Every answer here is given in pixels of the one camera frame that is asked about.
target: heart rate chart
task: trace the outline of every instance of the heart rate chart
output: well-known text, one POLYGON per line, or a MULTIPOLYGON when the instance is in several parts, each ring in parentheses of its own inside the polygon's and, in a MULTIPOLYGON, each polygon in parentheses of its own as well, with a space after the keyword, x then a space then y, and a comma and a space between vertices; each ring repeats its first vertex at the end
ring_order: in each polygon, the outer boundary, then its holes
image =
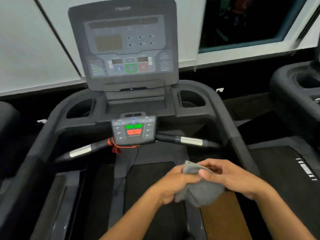
POLYGON ((104 77, 106 76, 106 69, 102 61, 91 61, 90 62, 91 76, 92 77, 104 77))

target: control panel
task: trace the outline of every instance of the control panel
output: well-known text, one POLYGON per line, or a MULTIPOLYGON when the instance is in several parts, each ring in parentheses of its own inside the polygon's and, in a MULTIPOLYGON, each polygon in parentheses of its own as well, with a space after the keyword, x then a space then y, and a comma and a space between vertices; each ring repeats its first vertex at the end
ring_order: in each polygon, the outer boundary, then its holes
POLYGON ((174 70, 163 15, 88 21, 84 29, 93 79, 174 70))
POLYGON ((117 146, 137 146, 155 141, 157 118, 139 115, 131 117, 134 116, 132 114, 111 121, 113 139, 117 146))

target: treadmill console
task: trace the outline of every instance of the treadmill console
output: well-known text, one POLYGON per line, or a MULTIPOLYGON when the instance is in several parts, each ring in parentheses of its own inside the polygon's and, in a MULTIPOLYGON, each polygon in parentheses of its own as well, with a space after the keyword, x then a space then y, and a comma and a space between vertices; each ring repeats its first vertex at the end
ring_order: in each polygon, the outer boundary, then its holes
POLYGON ((118 92, 107 85, 178 82, 174 0, 101 1, 71 7, 68 14, 91 90, 118 92))
POLYGON ((114 143, 117 146, 137 146, 156 140, 155 116, 124 115, 111 121, 114 143))

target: window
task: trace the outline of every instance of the window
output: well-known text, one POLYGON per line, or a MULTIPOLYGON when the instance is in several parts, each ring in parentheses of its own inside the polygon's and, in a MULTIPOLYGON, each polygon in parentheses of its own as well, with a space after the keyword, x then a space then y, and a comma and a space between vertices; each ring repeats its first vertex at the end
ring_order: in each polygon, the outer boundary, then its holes
POLYGON ((306 0, 207 0, 199 53, 283 41, 306 0))

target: green button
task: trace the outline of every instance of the green button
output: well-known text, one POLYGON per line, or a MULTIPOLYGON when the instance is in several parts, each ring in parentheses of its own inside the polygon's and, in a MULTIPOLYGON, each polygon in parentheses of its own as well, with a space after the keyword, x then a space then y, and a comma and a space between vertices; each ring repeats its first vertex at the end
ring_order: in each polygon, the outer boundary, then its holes
POLYGON ((138 129, 142 128, 142 124, 129 124, 125 126, 126 129, 138 129))
POLYGON ((125 66, 125 72, 127 72, 127 73, 133 73, 133 72, 136 72, 136 71, 138 71, 138 66, 137 66, 137 64, 134 64, 134 63, 132 63, 132 64, 126 64, 126 66, 125 66))

